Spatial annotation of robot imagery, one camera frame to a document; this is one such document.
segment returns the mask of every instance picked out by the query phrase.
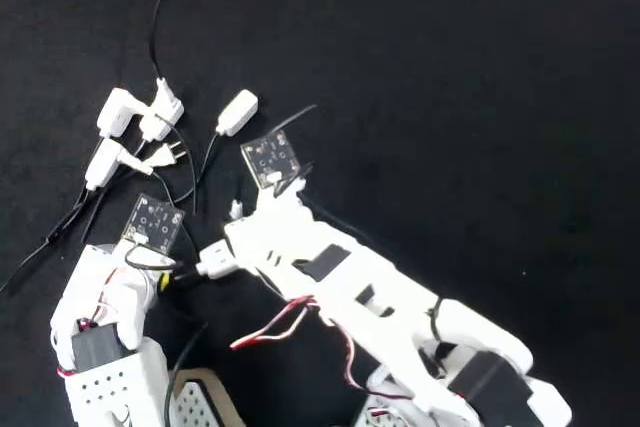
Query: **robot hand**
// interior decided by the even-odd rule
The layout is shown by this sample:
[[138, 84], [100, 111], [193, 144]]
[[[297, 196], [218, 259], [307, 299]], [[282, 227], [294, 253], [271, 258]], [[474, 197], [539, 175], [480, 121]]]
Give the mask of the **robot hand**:
[[121, 240], [115, 248], [87, 245], [51, 318], [51, 345], [62, 371], [75, 371], [72, 339], [89, 325], [115, 324], [119, 341], [134, 351], [140, 346], [145, 314], [154, 299], [160, 272], [127, 265], [170, 265], [159, 253]]

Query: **table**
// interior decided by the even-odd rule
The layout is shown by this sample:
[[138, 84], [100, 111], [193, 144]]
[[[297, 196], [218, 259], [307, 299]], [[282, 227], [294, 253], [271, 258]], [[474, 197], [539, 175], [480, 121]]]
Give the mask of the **table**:
[[[73, 203], [114, 85], [149, 101], [153, 0], [0, 0], [2, 277]], [[574, 425], [632, 425], [639, 390], [638, 0], [166, 0], [158, 56], [203, 153], [242, 88], [261, 115], [221, 144], [201, 214], [218, 240], [239, 145], [299, 108], [288, 129], [315, 161], [308, 196], [359, 226], [398, 268], [520, 337]], [[175, 191], [186, 167], [170, 169]], [[110, 243], [139, 192], [109, 198]], [[0, 313], [0, 424], [71, 424], [48, 320], [80, 252], [74, 230]], [[184, 243], [177, 255], [188, 255]], [[215, 369], [248, 425], [346, 425], [338, 334], [309, 320], [288, 342], [232, 353], [278, 301], [246, 275], [178, 299], [211, 328], [190, 365]], [[147, 331], [173, 362], [194, 326], [160, 306]], [[364, 378], [373, 363], [359, 356]]]

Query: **perforated plastic panel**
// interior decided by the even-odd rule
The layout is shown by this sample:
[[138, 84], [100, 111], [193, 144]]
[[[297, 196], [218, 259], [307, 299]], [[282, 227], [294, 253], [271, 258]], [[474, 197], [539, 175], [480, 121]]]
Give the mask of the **perforated plastic panel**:
[[222, 427], [215, 415], [215, 407], [202, 391], [199, 382], [186, 382], [176, 399], [178, 425], [175, 427]]

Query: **white wire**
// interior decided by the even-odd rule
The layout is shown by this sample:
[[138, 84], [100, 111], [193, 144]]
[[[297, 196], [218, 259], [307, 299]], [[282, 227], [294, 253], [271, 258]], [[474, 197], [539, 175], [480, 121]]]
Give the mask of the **white wire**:
[[293, 324], [291, 324], [291, 327], [289, 327], [286, 331], [282, 332], [281, 334], [260, 335], [256, 337], [255, 340], [282, 340], [282, 339], [286, 339], [287, 337], [290, 337], [291, 334], [293, 334], [296, 331], [300, 323], [304, 320], [305, 316], [307, 315], [307, 311], [308, 310], [306, 308], [302, 309], [302, 312], [300, 312], [300, 315], [298, 315], [298, 317], [293, 322]]

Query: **red and white wire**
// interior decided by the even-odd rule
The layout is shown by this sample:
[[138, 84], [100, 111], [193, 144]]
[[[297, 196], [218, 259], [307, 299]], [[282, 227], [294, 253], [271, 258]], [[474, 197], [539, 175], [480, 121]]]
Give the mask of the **red and white wire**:
[[409, 397], [408, 395], [385, 394], [382, 392], [376, 392], [374, 390], [369, 390], [366, 387], [363, 387], [362, 385], [360, 385], [358, 382], [356, 382], [351, 372], [351, 368], [353, 367], [353, 361], [356, 358], [356, 344], [351, 338], [351, 336], [349, 335], [349, 333], [342, 326], [340, 326], [335, 322], [334, 322], [334, 325], [342, 333], [347, 345], [347, 364], [345, 365], [345, 370], [344, 370], [344, 379], [347, 381], [347, 384], [349, 384], [351, 387], [355, 389], [362, 390], [363, 392], [366, 392], [369, 395], [377, 395], [379, 397], [384, 397], [385, 399], [391, 399], [391, 400], [411, 400], [411, 397]]
[[[307, 314], [306, 304], [309, 304], [312, 299], [313, 299], [313, 296], [305, 295], [303, 297], [298, 297], [297, 299], [292, 300], [280, 312], [278, 312], [278, 314], [273, 319], [271, 319], [271, 321], [269, 321], [267, 325], [265, 325], [259, 330], [256, 330], [255, 332], [247, 334], [244, 337], [240, 337], [238, 340], [233, 341], [230, 345], [231, 349], [238, 350], [242, 347], [256, 344], [258, 342], [278, 341], [278, 340], [282, 340], [282, 339], [286, 339], [287, 337], [290, 337], [304, 320]], [[296, 320], [293, 321], [293, 323], [287, 330], [277, 335], [264, 335], [280, 319], [282, 319], [285, 315], [287, 315], [291, 310], [293, 310], [297, 305], [300, 305], [300, 304], [305, 304], [305, 308], [302, 310], [302, 312], [300, 312], [300, 314], [298, 314], [298, 317], [296, 318]]]

